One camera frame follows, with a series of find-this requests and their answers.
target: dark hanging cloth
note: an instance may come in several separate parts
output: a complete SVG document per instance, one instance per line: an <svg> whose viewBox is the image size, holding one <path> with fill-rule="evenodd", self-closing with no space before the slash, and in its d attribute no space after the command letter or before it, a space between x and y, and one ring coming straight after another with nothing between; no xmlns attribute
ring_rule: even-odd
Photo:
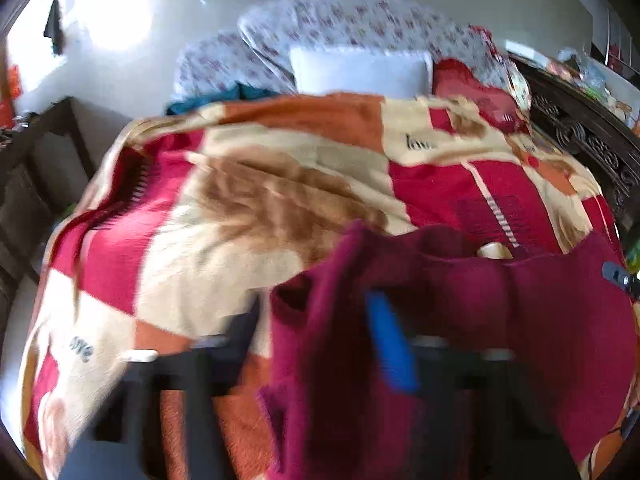
<svg viewBox="0 0 640 480"><path fill-rule="evenodd" d="M62 24L60 23L60 2L53 0L49 10L49 19L44 28L44 37L51 38L53 42L53 53L56 56L62 54L64 36L62 34Z"/></svg>

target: teal cloth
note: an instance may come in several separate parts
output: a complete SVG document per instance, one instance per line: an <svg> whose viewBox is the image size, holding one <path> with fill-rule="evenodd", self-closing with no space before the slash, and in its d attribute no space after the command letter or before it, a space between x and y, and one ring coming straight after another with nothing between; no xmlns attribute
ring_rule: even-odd
<svg viewBox="0 0 640 480"><path fill-rule="evenodd" d="M208 105L209 103L217 103L220 101L255 101L264 99L265 97L273 97L280 95L273 90L265 90L262 88L254 88L252 86L236 83L228 90L222 92L214 92L198 97L190 97L183 101L176 101L168 105L166 115L181 115L191 112L196 108Z"/></svg>

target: wooden furniture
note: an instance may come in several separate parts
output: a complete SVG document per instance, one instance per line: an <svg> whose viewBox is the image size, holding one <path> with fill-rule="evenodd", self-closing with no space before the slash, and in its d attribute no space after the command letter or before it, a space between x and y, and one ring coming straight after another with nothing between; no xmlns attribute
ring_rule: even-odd
<svg viewBox="0 0 640 480"><path fill-rule="evenodd" d="M640 228L640 138L576 87L513 56L532 94L531 120L596 177L623 248Z"/></svg>
<svg viewBox="0 0 640 480"><path fill-rule="evenodd" d="M72 98L65 97L62 101L50 106L37 118L34 118L27 128L14 135L14 140L11 144L0 150L0 206L4 203L4 188L11 178L12 170L18 165L24 164L38 195L53 213L57 212L31 156L31 151L36 143L47 132L58 136L69 135L87 178L91 179L94 176L95 166L78 129L78 123L72 108ZM37 283L38 273L31 267L28 257L15 245L1 225L0 243L7 248L27 275ZM15 279L2 266L0 266L0 278L8 283L15 283Z"/></svg>

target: red pillow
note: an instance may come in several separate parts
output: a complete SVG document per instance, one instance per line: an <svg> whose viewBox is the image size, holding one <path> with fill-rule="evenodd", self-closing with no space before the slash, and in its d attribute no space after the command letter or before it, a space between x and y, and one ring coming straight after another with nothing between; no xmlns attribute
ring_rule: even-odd
<svg viewBox="0 0 640 480"><path fill-rule="evenodd" d="M452 98L462 95L475 102L480 116L505 134L528 133L528 121L507 92L478 81L461 61L443 59L433 67L433 93Z"/></svg>

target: red cloth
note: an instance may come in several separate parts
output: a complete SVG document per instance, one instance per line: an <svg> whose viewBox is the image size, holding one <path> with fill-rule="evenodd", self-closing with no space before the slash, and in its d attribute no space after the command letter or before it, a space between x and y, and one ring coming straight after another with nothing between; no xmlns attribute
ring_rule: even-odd
<svg viewBox="0 0 640 480"><path fill-rule="evenodd" d="M433 94L453 98L462 95L475 102L481 117L505 134L527 133L527 121L515 99L501 88L485 86L457 59L443 59L433 67Z"/></svg>
<svg viewBox="0 0 640 480"><path fill-rule="evenodd" d="M272 382L262 390L271 479L398 477L418 403L380 375L364 308L372 288L420 333L513 349L575 460L613 427L636 334L629 298L601 275L616 261L612 245L592 232L566 255L475 251L446 226L389 237L357 224L327 260L273 290Z"/></svg>

